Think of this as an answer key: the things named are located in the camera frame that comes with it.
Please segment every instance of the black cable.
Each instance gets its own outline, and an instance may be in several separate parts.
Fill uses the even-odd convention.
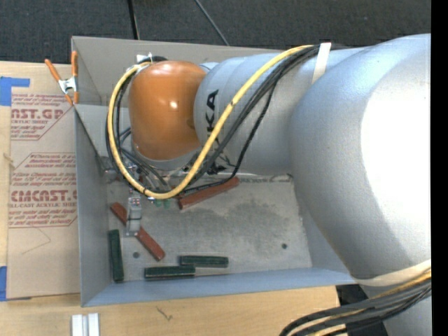
[[[430,281],[425,281],[411,288],[400,291],[396,294],[386,295],[383,297],[378,297],[377,299],[366,299],[360,302],[355,302],[353,304],[346,304],[340,307],[333,307],[332,309],[318,311],[310,315],[303,316],[292,323],[288,324],[280,333],[280,336],[286,336],[294,328],[297,328],[305,323],[316,321],[322,319],[323,317],[335,316],[338,314],[343,314],[346,312],[353,312],[359,309],[367,309],[370,307],[385,307],[386,305],[396,304],[400,302],[407,301],[415,293],[422,292],[426,290]]]
[[[195,0],[195,3],[197,4],[197,6],[199,7],[199,9],[201,9],[201,11],[203,12],[203,14],[205,15],[205,17],[208,19],[208,21],[210,21],[211,25],[213,26],[213,28],[215,29],[215,31],[218,33],[219,37],[221,37],[221,40],[223,40],[223,42],[227,45],[230,46],[230,44],[228,43],[227,39],[224,37],[223,33],[221,32],[221,30],[219,29],[218,25],[215,24],[215,22],[213,21],[213,19],[211,18],[211,16],[209,15],[209,13],[205,10],[205,8],[202,6],[201,2],[199,0]]]
[[[365,327],[373,323],[377,323],[388,319],[399,312],[411,307],[423,298],[431,294],[431,279],[427,279],[394,294],[385,295],[376,299],[366,299],[354,304],[347,304],[341,307],[334,307],[329,310],[319,311],[308,316],[299,318],[298,320],[287,325],[280,333],[280,336],[286,336],[295,328],[298,328],[308,322],[317,321],[325,317],[334,317],[347,312],[355,312],[363,310],[358,314],[348,316],[335,317],[333,320],[324,320],[321,323],[309,326],[294,335],[307,335],[310,332],[316,332],[330,326],[340,324],[349,324],[354,327]]]
[[[140,32],[137,26],[137,18],[134,13],[134,4],[132,3],[132,0],[127,0],[127,8],[129,10],[129,16],[131,17],[132,35],[134,36],[134,40],[140,40]]]
[[[264,115],[266,114],[267,107],[269,106],[270,100],[272,98],[272,94],[274,91],[275,86],[277,85],[279,79],[287,74],[293,67],[297,66],[299,63],[304,62],[310,57],[315,56],[315,54],[319,51],[319,47],[312,46],[310,48],[305,48],[304,50],[301,50],[294,55],[291,55],[289,58],[285,59],[284,61],[280,62],[274,69],[271,71],[269,76],[260,84],[260,86],[257,88],[257,90],[252,94],[251,98],[249,99],[248,103],[244,106],[241,113],[235,120],[234,124],[231,126],[229,132],[226,134],[225,138],[220,142],[217,149],[214,151],[213,155],[210,156],[206,164],[201,167],[201,169],[198,170],[195,177],[192,179],[192,181],[189,183],[189,185],[192,185],[194,182],[199,180],[213,165],[213,163],[218,159],[219,155],[222,153],[224,147],[227,146],[228,142],[231,140],[239,126],[243,123],[243,121],[246,119],[246,117],[249,115],[249,113],[253,110],[253,108],[256,106],[256,104],[265,96],[265,94],[270,91],[269,96],[267,98],[267,103],[265,104],[265,107],[262,110],[262,113],[260,114],[259,118],[255,122],[254,127],[251,130],[251,133],[249,134],[248,139],[246,140],[246,143],[244,144],[243,149],[241,150],[241,153],[238,158],[238,163],[235,165],[234,171],[231,174],[229,178],[223,179],[222,181],[209,183],[205,185],[200,185],[197,187],[192,187],[189,189],[185,189],[184,193],[193,193],[197,192],[199,190],[207,189],[212,186],[219,186],[221,184],[226,183],[231,178],[235,176],[237,171],[239,170],[239,167],[241,166],[244,154],[247,151],[247,148],[249,147],[249,144],[253,138],[253,136],[256,133],[256,130],[258,129],[258,126],[261,123],[261,120],[263,119]]]
[[[351,325],[352,323],[357,323],[358,325],[362,325],[363,323],[368,323],[369,320],[373,320],[375,323],[382,322],[409,309],[424,297],[428,297],[427,290],[411,297],[404,303],[400,303],[398,306],[396,304],[392,304],[391,306],[383,307],[381,309],[371,307],[357,314],[324,320],[294,333],[293,336],[308,336],[310,333],[316,333],[318,331],[325,330],[326,328],[339,326],[342,324]]]

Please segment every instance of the orange clip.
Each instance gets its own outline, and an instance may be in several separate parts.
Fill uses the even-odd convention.
[[[64,93],[65,99],[73,106],[73,104],[77,104],[79,100],[79,91],[77,89],[78,83],[78,53],[76,51],[72,51],[71,53],[71,77],[67,80],[62,80],[61,76],[58,74],[56,68],[53,66],[49,59],[45,59],[45,64],[48,66],[51,75],[59,83],[61,90]],[[71,100],[69,94],[67,93],[68,89],[73,88],[73,101]]]
[[[78,84],[78,53],[76,51],[71,52],[71,75],[75,79],[76,84]],[[79,91],[75,88],[74,94],[74,103],[77,104],[79,100]]]

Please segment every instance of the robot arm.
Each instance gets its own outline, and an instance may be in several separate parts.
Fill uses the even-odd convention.
[[[211,170],[217,178],[290,174],[297,199],[375,295],[431,268],[430,50],[429,35],[332,50],[316,81],[318,46],[237,57],[210,71],[188,62],[136,66],[122,78],[134,152],[172,183],[186,176],[168,191],[153,178],[151,190],[120,170],[156,199],[200,184]],[[114,106],[112,98],[108,137],[120,166]],[[386,327],[430,335],[431,299]]]

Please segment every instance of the dark floor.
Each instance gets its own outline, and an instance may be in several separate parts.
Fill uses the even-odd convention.
[[[320,41],[372,45],[431,32],[431,0],[133,0],[140,38],[289,48]],[[0,0],[0,60],[67,63],[70,38],[132,39],[127,0]],[[363,298],[340,288],[343,302]],[[379,326],[352,336],[385,335]]]

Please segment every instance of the blue tape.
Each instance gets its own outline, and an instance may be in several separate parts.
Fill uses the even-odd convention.
[[[0,76],[0,106],[11,105],[13,87],[29,87],[29,78],[13,78]]]
[[[6,301],[6,266],[0,267],[0,301]]]

